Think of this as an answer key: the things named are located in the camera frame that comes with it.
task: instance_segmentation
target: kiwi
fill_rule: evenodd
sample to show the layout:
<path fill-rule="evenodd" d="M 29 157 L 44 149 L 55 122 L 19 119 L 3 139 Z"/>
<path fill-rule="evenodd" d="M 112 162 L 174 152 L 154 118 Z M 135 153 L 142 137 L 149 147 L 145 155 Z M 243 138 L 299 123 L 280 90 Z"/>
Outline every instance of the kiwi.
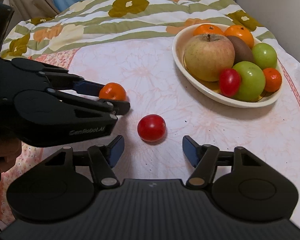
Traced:
<path fill-rule="evenodd" d="M 241 40 L 236 36 L 227 36 L 227 38 L 231 41 L 234 47 L 234 52 L 235 52 L 234 64 L 237 64 L 242 61 L 249 61 L 254 63 L 252 50 L 243 40 Z"/>

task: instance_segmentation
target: white oval bowl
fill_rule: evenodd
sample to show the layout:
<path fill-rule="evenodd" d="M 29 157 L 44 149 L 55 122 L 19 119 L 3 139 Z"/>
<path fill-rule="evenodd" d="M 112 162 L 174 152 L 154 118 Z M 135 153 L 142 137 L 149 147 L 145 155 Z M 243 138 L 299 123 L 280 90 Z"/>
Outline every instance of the white oval bowl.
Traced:
<path fill-rule="evenodd" d="M 192 25 L 192 26 L 184 28 L 175 36 L 173 43 L 172 43 L 172 54 L 173 54 L 174 61 L 176 62 L 178 69 L 190 81 L 190 83 L 195 88 L 197 88 L 197 90 L 199 90 L 201 93 L 203 93 L 207 97 L 209 97 L 219 103 L 225 104 L 227 106 L 250 108 L 250 107 L 263 107 L 263 106 L 268 106 L 270 104 L 273 104 L 279 98 L 279 96 L 281 94 L 283 83 L 277 92 L 274 92 L 273 94 L 271 94 L 269 96 L 265 96 L 257 102 L 243 102 L 243 101 L 239 101 L 236 99 L 227 98 L 227 97 L 225 97 L 221 94 L 218 94 L 217 92 L 209 89 L 208 87 L 206 87 L 205 85 L 200 83 L 197 79 L 195 79 L 185 69 L 184 64 L 183 64 L 183 55 L 184 55 L 185 45 L 188 42 L 188 40 L 193 37 L 193 31 L 195 30 L 195 28 L 197 28 L 200 25 L 202 25 L 202 24 L 196 24 L 196 25 Z M 223 25 L 223 24 L 213 24 L 213 25 L 219 27 L 223 31 L 225 31 L 229 27 L 228 25 Z M 255 42 L 255 44 L 261 43 L 261 41 L 259 41 L 255 37 L 254 37 L 254 42 Z M 283 72 L 282 72 L 282 68 L 281 68 L 279 61 L 277 62 L 276 69 L 280 72 L 281 76 L 283 77 Z"/>

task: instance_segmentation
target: logo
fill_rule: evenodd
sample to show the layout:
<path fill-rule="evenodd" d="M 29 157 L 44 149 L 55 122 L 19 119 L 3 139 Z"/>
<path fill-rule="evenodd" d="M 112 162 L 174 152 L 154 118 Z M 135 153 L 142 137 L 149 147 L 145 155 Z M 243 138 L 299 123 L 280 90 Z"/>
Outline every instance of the logo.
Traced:
<path fill-rule="evenodd" d="M 149 187 L 155 187 L 157 184 L 155 182 L 148 184 Z"/>
<path fill-rule="evenodd" d="M 105 126 L 97 127 L 97 128 L 90 128 L 90 129 L 83 129 L 80 131 L 72 130 L 69 132 L 69 135 L 78 135 L 78 134 L 86 134 L 86 133 L 93 133 L 93 132 L 102 132 L 105 130 Z"/>

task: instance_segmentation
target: red tomato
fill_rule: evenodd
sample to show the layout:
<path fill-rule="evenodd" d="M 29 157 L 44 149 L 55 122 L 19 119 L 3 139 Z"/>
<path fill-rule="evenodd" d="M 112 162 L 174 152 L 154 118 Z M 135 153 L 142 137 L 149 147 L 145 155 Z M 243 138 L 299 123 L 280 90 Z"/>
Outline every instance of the red tomato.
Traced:
<path fill-rule="evenodd" d="M 219 77 L 219 87 L 222 95 L 225 97 L 233 97 L 239 90 L 241 76 L 233 68 L 223 70 Z"/>
<path fill-rule="evenodd" d="M 160 140 L 166 132 L 166 122 L 157 114 L 149 114 L 138 123 L 138 135 L 147 142 Z"/>

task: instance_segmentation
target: black robotic gripper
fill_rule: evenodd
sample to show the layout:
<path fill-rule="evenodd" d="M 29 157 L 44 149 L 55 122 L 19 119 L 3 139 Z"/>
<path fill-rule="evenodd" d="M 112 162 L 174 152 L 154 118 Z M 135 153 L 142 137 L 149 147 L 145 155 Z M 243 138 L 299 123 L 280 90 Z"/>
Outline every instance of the black robotic gripper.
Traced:
<path fill-rule="evenodd" d="M 288 179 L 243 147 L 220 151 L 189 136 L 182 146 L 195 167 L 185 184 L 120 184 L 112 168 L 124 150 L 122 136 L 82 152 L 63 147 L 10 185 L 7 200 L 16 221 L 0 237 L 300 240 L 289 220 L 298 192 Z M 88 166 L 92 181 L 76 166 Z M 218 166 L 231 166 L 231 172 L 214 182 Z"/>

